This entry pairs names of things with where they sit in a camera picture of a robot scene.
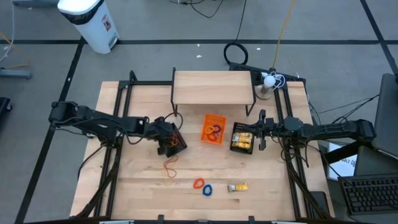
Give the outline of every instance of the trash bin lid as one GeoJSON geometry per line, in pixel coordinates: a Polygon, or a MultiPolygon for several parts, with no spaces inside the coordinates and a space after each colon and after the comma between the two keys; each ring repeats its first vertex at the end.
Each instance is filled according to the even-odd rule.
{"type": "Polygon", "coordinates": [[[101,0],[60,0],[58,9],[70,15],[82,15],[92,10],[101,0]]]}

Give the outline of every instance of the yellow cable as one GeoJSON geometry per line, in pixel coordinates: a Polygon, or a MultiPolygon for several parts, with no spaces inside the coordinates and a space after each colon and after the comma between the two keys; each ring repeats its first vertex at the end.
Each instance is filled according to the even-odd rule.
{"type": "Polygon", "coordinates": [[[278,45],[276,46],[274,64],[272,65],[272,68],[275,68],[276,60],[278,58],[278,53],[279,53],[280,40],[281,40],[281,38],[282,38],[282,36],[283,36],[283,34],[285,32],[286,24],[287,24],[287,21],[290,18],[290,14],[292,13],[292,9],[293,9],[293,6],[294,6],[295,2],[296,2],[296,0],[292,0],[292,4],[290,5],[290,8],[289,8],[289,13],[286,16],[286,20],[285,20],[284,26],[282,27],[282,31],[280,32],[279,39],[278,39],[278,45]]]}
{"type": "Polygon", "coordinates": [[[18,51],[21,53],[22,57],[24,57],[24,59],[27,61],[27,64],[13,65],[13,66],[7,67],[6,69],[28,67],[28,66],[30,65],[29,59],[28,59],[26,56],[24,56],[24,54],[22,53],[22,51],[19,50],[19,48],[18,48],[17,46],[15,46],[14,44],[12,44],[11,41],[10,41],[4,34],[0,33],[0,36],[1,36],[5,41],[7,41],[7,43],[10,45],[10,47],[12,47],[13,49],[18,50],[18,51]]]}

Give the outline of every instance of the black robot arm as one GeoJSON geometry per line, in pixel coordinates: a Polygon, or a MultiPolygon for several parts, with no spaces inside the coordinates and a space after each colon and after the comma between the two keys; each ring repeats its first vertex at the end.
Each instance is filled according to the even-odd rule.
{"type": "Polygon", "coordinates": [[[351,138],[357,141],[371,141],[376,137],[370,121],[359,119],[345,123],[314,126],[304,124],[294,117],[287,117],[283,123],[275,123],[273,118],[266,118],[266,111],[261,110],[259,120],[247,127],[247,131],[261,139],[260,150],[266,148],[266,136],[289,138],[294,146],[303,147],[311,140],[351,138]]]}
{"type": "Polygon", "coordinates": [[[110,114],[79,106],[72,101],[53,102],[49,121],[54,128],[73,126],[83,134],[97,136],[102,145],[116,147],[122,134],[154,140],[159,143],[159,155],[170,157],[187,146],[173,123],[165,122],[164,117],[149,122],[148,117],[120,118],[110,114]],[[170,139],[177,138],[176,146],[170,146],[170,139]]]}

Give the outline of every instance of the gray floor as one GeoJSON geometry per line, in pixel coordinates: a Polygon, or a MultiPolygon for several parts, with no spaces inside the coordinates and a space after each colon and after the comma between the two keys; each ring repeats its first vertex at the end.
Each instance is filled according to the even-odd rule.
{"type": "MultiPolygon", "coordinates": [[[[156,1],[106,1],[122,40],[234,39],[243,0],[225,0],[217,15],[206,19],[189,6],[156,1]]],[[[395,0],[367,0],[385,39],[398,39],[398,4],[395,0]]],[[[197,8],[213,12],[219,0],[197,8]]],[[[290,1],[250,0],[242,25],[241,39],[277,39],[290,1]]],[[[9,2],[0,2],[0,32],[11,36],[9,2]]],[[[78,40],[79,33],[56,9],[16,7],[17,40],[78,40]]],[[[360,1],[298,0],[284,39],[377,40],[360,1]]],[[[0,55],[5,45],[0,46],[0,55]]],[[[246,44],[248,65],[269,68],[276,45],[246,44]]],[[[58,99],[77,45],[18,45],[32,66],[31,80],[0,79],[0,96],[10,97],[14,110],[4,120],[0,133],[0,222],[12,223],[24,196],[49,124],[52,101],[58,99]]],[[[85,45],[67,100],[94,107],[102,81],[128,78],[134,70],[140,80],[170,80],[172,67],[179,70],[227,70],[224,44],[117,45],[107,55],[85,45]]],[[[394,57],[398,46],[389,45],[394,57]]],[[[229,50],[231,61],[242,53],[229,50]]],[[[19,52],[1,64],[23,63],[19,52]]],[[[379,91],[381,75],[392,70],[377,45],[281,45],[276,68],[297,72],[307,79],[310,101],[318,111],[351,103],[379,91]]],[[[351,116],[374,121],[377,101],[351,116]]],[[[321,114],[329,123],[351,108],[321,114]]],[[[67,218],[76,188],[76,172],[86,139],[56,133],[40,176],[26,221],[67,218]]],[[[331,186],[332,195],[336,187],[331,186]]],[[[339,217],[344,207],[335,203],[339,217]]]]}

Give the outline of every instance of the white trash can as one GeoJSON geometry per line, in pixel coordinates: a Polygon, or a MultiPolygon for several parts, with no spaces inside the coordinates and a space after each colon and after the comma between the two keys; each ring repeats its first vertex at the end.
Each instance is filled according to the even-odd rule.
{"type": "Polygon", "coordinates": [[[104,0],[60,0],[58,9],[95,52],[109,53],[118,41],[119,34],[104,0]]]}

